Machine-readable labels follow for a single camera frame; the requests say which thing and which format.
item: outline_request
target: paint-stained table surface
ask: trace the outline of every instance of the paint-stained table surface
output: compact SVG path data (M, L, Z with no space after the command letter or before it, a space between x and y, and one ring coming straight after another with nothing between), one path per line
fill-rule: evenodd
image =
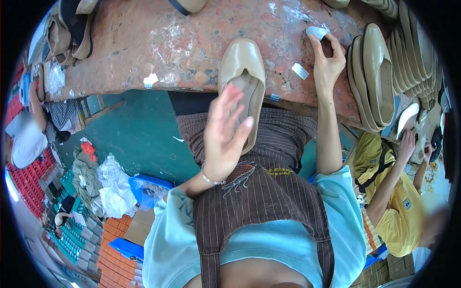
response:
M209 0L189 16L167 0L104 0L92 25L91 57L66 67L65 84L48 92L47 100L146 89L143 81L151 73L158 78L153 89L216 92L225 49L236 38L249 38L265 63L266 96L276 94L280 103L315 114L314 57L305 29L326 28L347 47L369 22L387 37L382 15L358 0L344 9L321 0ZM332 55L330 47L324 51ZM291 70L294 63L307 70L306 80ZM333 93L338 120L360 127L346 70Z

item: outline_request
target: silver bracelet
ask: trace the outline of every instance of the silver bracelet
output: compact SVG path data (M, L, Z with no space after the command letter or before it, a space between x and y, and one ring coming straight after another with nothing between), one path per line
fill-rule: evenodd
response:
M201 173L202 173L203 179L205 179L205 181L207 181L208 183L211 183L211 184L214 184L214 185L226 184L226 180L225 180L225 179L224 179L223 181L221 181L221 182L211 181L210 178L208 178L208 177L205 175L205 173L203 172L203 166L202 166Z

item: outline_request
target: light blue shirt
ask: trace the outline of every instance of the light blue shirt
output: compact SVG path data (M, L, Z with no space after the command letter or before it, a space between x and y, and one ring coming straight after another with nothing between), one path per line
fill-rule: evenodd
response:
M314 181L326 209L335 255L333 287L349 287L366 260L362 213L348 166ZM144 243L142 282L146 288L182 288L200 274L192 199L179 188L168 192L168 203L154 208L155 220ZM220 254L221 265L245 258L272 259L322 287L317 244L300 222L278 220L245 226L232 234Z

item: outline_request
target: cardboard box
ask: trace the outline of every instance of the cardboard box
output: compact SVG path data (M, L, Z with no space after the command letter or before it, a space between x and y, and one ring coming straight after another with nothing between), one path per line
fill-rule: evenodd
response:
M135 244L144 247L144 241L150 232L152 223L154 222L155 214L153 209L148 211L138 210L131 221L124 238Z

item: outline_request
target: checkered cloth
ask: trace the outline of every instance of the checkered cloth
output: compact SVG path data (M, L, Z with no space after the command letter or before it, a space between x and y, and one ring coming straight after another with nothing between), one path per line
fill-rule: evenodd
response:
M58 129L62 129L76 111L79 102L80 100L78 99L68 99L65 102L46 102L43 103L43 107L50 112L54 125ZM56 141L56 131L50 122L47 122L45 135L49 145L52 145Z

